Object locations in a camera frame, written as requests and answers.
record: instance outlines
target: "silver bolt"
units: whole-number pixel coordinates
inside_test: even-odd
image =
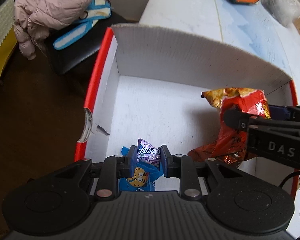
[[[185,190],[185,195],[188,197],[197,197],[200,195],[200,191],[194,188],[189,188]]]
[[[98,197],[110,197],[112,195],[112,191],[109,189],[99,189],[97,191]]]
[[[250,129],[257,129],[259,126],[255,125],[255,124],[252,124],[252,125],[249,125],[249,128]]]

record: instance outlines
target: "cartoon cookie face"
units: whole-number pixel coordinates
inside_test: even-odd
[[[145,172],[143,168],[136,167],[134,170],[134,176],[132,178],[127,179],[127,181],[133,187],[142,187],[147,183],[148,174]]]

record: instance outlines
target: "pink puffer jacket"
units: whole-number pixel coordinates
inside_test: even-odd
[[[14,32],[21,53],[35,58],[35,46],[49,36],[49,28],[62,29],[78,19],[91,0],[16,0]]]

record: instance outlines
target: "red plastic wrapper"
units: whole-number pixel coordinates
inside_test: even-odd
[[[198,147],[188,153],[194,161],[203,162],[207,158],[220,160],[238,167],[243,160],[256,157],[245,150],[247,134],[232,129],[223,122],[223,114],[227,109],[237,108],[244,113],[270,118],[267,99],[262,90],[251,88],[224,88],[202,92],[211,106],[220,109],[221,129],[218,139],[211,144]]]

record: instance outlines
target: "dark brown floor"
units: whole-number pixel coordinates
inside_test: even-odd
[[[43,54],[28,61],[18,49],[0,85],[0,233],[8,229],[1,202],[12,189],[73,161],[84,126],[82,95],[72,92]]]

